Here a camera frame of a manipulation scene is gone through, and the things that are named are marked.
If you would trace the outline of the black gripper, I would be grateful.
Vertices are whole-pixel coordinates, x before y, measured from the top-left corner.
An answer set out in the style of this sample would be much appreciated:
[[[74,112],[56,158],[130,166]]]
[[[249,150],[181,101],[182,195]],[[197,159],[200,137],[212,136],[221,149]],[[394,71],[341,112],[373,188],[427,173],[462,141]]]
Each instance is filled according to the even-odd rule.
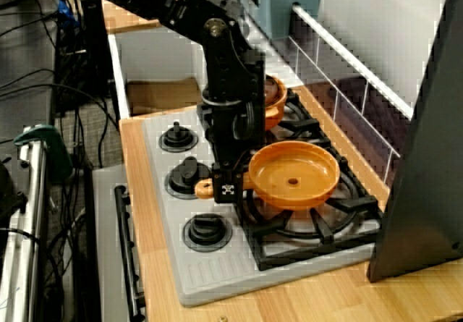
[[[249,166],[236,166],[243,155],[262,148],[265,141],[265,106],[262,101],[242,102],[235,106],[205,106],[206,137],[212,145],[213,199],[216,203],[241,203],[242,189],[250,189]]]

